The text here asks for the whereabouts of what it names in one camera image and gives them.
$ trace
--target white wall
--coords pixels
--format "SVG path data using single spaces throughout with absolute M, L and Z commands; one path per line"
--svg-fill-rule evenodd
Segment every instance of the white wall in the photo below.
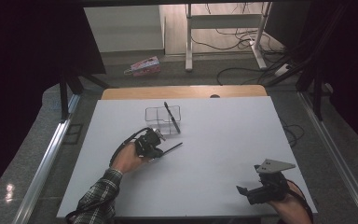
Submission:
M 163 49 L 158 6 L 84 10 L 100 52 Z

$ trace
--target white table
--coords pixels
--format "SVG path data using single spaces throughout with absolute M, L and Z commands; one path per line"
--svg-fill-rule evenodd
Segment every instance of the white table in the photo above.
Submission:
M 296 164 L 270 98 L 99 101 L 57 217 L 76 209 L 114 150 L 145 126 L 145 109 L 181 106 L 181 134 L 167 135 L 161 149 L 183 142 L 166 157 L 123 177 L 117 217 L 258 217 L 276 215 L 250 205 L 236 186 L 261 187 L 254 169 L 265 158 Z M 316 208 L 299 168 L 283 171 Z

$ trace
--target marker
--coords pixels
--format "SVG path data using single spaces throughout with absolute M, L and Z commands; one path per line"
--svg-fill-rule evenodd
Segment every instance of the marker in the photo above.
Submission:
M 166 150 L 166 151 L 162 154 L 162 156 L 165 156 L 165 154 L 167 154 L 168 152 L 170 152 L 170 151 L 176 149 L 177 147 L 181 146 L 182 144 L 183 144 L 183 143 L 179 143 L 178 145 L 176 145 L 176 146 L 174 146 L 174 147 L 171 147 L 170 149 Z
M 176 120 L 175 120 L 175 118 L 173 117 L 173 115 L 172 115 L 172 113 L 171 113 L 171 110 L 168 108 L 167 102 L 164 102 L 164 105 L 165 105 L 165 108 L 166 108 L 167 111 L 168 111 L 168 114 L 169 114 L 170 117 L 171 117 L 173 126 L 175 126 L 176 131 L 177 131 L 178 133 L 180 133 L 179 126 L 178 126 L 178 124 L 176 123 Z

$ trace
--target transparent container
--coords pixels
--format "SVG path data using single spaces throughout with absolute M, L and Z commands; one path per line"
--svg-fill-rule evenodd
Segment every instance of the transparent container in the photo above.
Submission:
M 179 105 L 172 105 L 168 106 L 170 109 L 173 118 L 176 121 L 178 128 L 180 128 L 180 106 Z M 146 125 L 152 129 L 159 129 L 159 131 L 165 134 L 178 134 L 179 132 L 175 128 L 171 116 L 167 111 L 165 106 L 162 107 L 148 107 L 145 110 L 145 121 Z

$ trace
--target metal rail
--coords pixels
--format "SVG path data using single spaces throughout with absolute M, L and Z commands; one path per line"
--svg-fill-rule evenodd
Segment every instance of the metal rail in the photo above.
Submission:
M 60 123 L 48 145 L 45 156 L 40 162 L 39 167 L 37 168 L 34 179 L 31 182 L 30 187 L 28 188 L 24 199 L 20 205 L 19 210 L 17 211 L 16 216 L 12 224 L 25 224 L 28 222 L 33 210 L 36 205 L 37 199 L 39 198 L 40 192 L 45 185 L 46 179 L 48 178 L 48 173 L 50 172 L 51 166 L 55 160 L 57 152 L 62 143 L 62 139 L 65 136 L 65 133 L 71 122 L 73 112 L 75 112 L 77 103 L 80 99 L 79 95 L 73 95 L 69 102 L 69 116 L 68 119 Z
M 330 133 L 327 131 L 326 127 L 324 126 L 324 123 L 320 121 L 313 113 L 312 103 L 310 102 L 310 98 L 308 97 L 308 95 L 305 92 L 299 92 L 298 96 L 300 98 L 300 101 L 303 103 L 303 106 L 307 109 L 308 115 L 310 116 L 310 119 L 316 128 L 316 131 L 318 132 L 322 141 L 324 142 L 324 145 L 326 146 L 327 151 L 329 152 L 333 163 L 337 167 L 337 170 L 341 175 L 342 180 L 347 186 L 348 191 L 350 192 L 354 202 L 358 207 L 358 181 L 354 177 L 350 167 L 345 162 L 344 158 L 339 152 L 336 143 L 334 142 Z

